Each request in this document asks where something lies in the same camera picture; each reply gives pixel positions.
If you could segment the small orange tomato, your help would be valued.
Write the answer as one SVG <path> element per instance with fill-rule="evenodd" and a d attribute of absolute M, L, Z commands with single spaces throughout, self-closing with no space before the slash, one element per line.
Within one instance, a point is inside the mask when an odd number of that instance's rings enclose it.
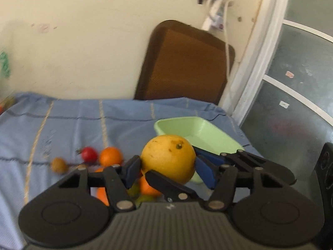
<path fill-rule="evenodd" d="M 160 197 L 162 193 L 149 185 L 146 178 L 143 176 L 139 179 L 140 193 L 142 195 Z"/>

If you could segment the large yellow grapefruit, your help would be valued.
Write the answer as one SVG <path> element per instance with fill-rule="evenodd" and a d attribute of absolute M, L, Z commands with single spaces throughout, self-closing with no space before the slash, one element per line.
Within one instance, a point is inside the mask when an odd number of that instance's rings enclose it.
<path fill-rule="evenodd" d="M 152 138 L 143 148 L 141 171 L 155 170 L 184 185 L 195 173 L 196 154 L 188 140 L 178 135 L 160 135 Z"/>

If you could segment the green tomato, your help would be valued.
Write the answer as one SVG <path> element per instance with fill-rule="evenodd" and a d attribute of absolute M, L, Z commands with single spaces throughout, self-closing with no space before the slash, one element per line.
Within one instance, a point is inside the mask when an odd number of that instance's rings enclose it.
<path fill-rule="evenodd" d="M 137 183 L 135 183 L 130 189 L 128 189 L 127 193 L 134 200 L 135 206 L 137 208 L 142 203 L 155 201 L 155 198 L 153 196 L 143 195 L 140 192 L 140 186 Z"/>

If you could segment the light green plastic basket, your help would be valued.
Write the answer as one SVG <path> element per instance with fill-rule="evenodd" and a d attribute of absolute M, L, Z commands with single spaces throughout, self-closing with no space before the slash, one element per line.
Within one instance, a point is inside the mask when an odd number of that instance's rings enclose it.
<path fill-rule="evenodd" d="M 222 152 L 233 154 L 244 147 L 224 131 L 200 117 L 175 117 L 155 122 L 157 135 L 178 135 L 192 146 L 215 155 Z"/>

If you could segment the brown kiwi fruit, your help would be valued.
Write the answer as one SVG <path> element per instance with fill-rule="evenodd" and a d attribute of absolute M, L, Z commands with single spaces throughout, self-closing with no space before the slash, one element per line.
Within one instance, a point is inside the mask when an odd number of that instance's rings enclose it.
<path fill-rule="evenodd" d="M 54 173 L 64 174 L 64 173 L 68 172 L 68 169 L 69 169 L 68 165 L 63 158 L 56 157 L 51 162 L 51 170 Z"/>

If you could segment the red cherry tomato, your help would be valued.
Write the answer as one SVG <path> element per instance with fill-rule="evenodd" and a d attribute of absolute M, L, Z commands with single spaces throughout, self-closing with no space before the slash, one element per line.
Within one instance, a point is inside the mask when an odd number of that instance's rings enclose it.
<path fill-rule="evenodd" d="M 85 163 L 93 164 L 98 159 L 98 153 L 92 147 L 79 148 L 76 153 L 81 156 Z"/>

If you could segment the large orange tangerine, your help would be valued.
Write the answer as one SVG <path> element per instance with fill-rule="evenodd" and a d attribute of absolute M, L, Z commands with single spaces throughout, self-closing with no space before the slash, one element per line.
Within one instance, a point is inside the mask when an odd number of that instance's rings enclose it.
<path fill-rule="evenodd" d="M 101 166 L 121 165 L 123 161 L 122 152 L 116 147 L 107 147 L 99 155 Z"/>

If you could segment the blue striped tablecloth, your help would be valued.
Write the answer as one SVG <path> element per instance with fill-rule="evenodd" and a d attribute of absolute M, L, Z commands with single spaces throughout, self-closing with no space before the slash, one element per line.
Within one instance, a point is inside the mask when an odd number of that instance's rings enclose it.
<path fill-rule="evenodd" d="M 82 147 L 117 147 L 125 159 L 139 155 L 160 119 L 198 116 L 216 125 L 255 154 L 236 122 L 220 107 L 189 98 L 60 100 L 20 93 L 1 115 L 1 249 L 22 249 L 17 224 L 27 200 L 60 179 L 50 169 L 55 157 L 78 166 Z"/>

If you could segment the brown woven chair back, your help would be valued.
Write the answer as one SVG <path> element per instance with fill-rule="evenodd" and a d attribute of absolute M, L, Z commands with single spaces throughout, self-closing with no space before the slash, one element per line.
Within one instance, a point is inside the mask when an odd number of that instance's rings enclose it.
<path fill-rule="evenodd" d="M 219 104 L 227 84 L 226 63 L 233 47 L 208 32 L 176 20 L 155 27 L 148 43 L 134 98 L 191 98 Z"/>

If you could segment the clear plastic bag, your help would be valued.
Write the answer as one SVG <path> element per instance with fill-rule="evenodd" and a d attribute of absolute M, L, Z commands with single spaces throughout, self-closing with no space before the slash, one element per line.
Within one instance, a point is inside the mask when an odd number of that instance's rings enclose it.
<path fill-rule="evenodd" d="M 9 55 L 4 48 L 1 48 L 0 54 L 1 66 L 1 105 L 12 95 L 13 88 L 11 85 L 11 67 Z"/>

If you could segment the white door frame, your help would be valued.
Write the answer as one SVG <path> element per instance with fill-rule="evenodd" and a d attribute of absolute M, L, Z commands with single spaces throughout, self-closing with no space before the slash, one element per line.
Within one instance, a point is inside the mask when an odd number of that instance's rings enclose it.
<path fill-rule="evenodd" d="M 257 94 L 281 30 L 288 0 L 261 0 L 242 59 L 232 70 L 220 106 L 241 125 Z"/>

